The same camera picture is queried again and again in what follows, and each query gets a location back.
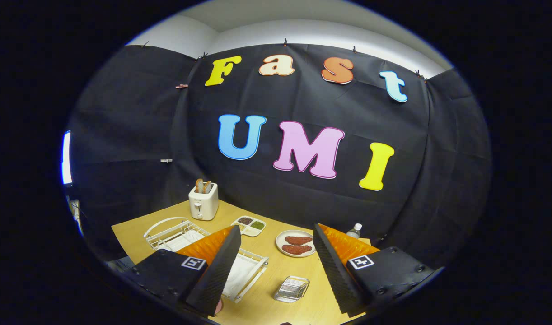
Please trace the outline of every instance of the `steak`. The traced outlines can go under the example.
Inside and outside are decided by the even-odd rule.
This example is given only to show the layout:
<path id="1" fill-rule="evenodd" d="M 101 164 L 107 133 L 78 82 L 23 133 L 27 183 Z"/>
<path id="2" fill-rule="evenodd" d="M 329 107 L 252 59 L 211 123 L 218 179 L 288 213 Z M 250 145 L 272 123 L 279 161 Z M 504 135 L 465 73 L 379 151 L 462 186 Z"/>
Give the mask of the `steak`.
<path id="1" fill-rule="evenodd" d="M 286 253 L 291 253 L 294 255 L 300 255 L 303 253 L 306 253 L 307 251 L 311 251 L 312 247 L 308 245 L 304 246 L 297 246 L 297 245 L 282 245 L 282 250 L 286 251 Z"/>
<path id="2" fill-rule="evenodd" d="M 284 240 L 291 245 L 304 245 L 312 241 L 310 237 L 286 236 Z"/>

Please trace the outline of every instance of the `pink letter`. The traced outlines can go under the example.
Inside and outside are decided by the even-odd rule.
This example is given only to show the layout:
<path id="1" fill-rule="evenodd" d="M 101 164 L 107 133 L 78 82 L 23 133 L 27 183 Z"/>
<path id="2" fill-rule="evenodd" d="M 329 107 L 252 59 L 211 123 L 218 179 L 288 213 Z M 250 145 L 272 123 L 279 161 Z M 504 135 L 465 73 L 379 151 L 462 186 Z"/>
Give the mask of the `pink letter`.
<path id="1" fill-rule="evenodd" d="M 292 152 L 296 157 L 299 172 L 304 172 L 310 162 L 316 158 L 314 167 L 310 169 L 313 176 L 333 179 L 336 177 L 334 162 L 340 140 L 344 138 L 344 132 L 337 128 L 323 128 L 314 141 L 309 144 L 302 124 L 294 121 L 280 123 L 284 131 L 282 137 L 282 149 L 280 158 L 274 161 L 274 168 L 281 171 L 292 171 Z"/>

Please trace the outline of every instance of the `toaster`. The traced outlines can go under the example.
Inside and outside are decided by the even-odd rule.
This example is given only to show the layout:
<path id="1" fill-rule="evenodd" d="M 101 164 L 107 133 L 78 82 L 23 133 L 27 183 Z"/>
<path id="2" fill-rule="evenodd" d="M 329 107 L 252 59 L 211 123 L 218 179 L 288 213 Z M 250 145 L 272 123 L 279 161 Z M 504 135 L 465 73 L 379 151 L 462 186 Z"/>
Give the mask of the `toaster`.
<path id="1" fill-rule="evenodd" d="M 197 220 L 212 220 L 218 211 L 218 185 L 210 183 L 208 193 L 196 193 L 196 187 L 188 194 L 192 218 Z"/>

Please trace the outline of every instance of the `black fabric backdrop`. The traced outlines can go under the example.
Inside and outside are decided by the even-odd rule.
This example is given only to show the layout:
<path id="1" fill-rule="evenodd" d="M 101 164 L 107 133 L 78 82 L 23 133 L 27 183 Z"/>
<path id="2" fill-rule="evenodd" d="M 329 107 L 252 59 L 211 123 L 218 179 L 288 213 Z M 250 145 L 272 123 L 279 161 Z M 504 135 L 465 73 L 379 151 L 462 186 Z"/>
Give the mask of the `black fabric backdrop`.
<path id="1" fill-rule="evenodd" d="M 274 54 L 293 58 L 289 76 L 262 76 Z M 241 56 L 224 82 L 204 86 L 212 62 Z M 328 57 L 348 58 L 354 80 L 326 82 Z M 388 95 L 379 72 L 406 82 L 408 101 Z M 176 90 L 179 83 L 189 84 Z M 247 160 L 218 150 L 218 117 L 235 114 L 234 145 L 247 141 L 245 117 L 267 118 L 259 148 Z M 309 141 L 322 128 L 345 132 L 335 179 L 272 166 L 285 120 L 303 124 Z M 195 60 L 156 47 L 126 46 L 98 72 L 76 107 L 72 172 L 84 232 L 105 259 L 125 255 L 111 225 L 187 200 L 197 178 L 218 183 L 220 199 L 299 227 L 323 223 L 361 235 L 383 248 L 396 245 L 435 268 L 466 241 L 482 212 L 491 177 L 484 117 L 455 70 L 425 83 L 397 64 L 336 47 L 259 45 Z M 381 191 L 360 188 L 371 142 L 394 148 Z M 160 159 L 172 158 L 172 163 Z"/>

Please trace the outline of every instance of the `water bottle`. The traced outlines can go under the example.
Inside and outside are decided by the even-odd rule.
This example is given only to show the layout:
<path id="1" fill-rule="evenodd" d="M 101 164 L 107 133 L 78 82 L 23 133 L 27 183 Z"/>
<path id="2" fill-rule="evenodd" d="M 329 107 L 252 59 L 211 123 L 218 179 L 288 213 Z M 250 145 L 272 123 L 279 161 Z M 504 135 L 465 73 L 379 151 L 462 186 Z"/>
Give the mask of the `water bottle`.
<path id="1" fill-rule="evenodd" d="M 360 229 L 362 229 L 362 225 L 357 223 L 354 225 L 354 228 L 350 229 L 346 234 L 358 239 L 360 238 Z"/>

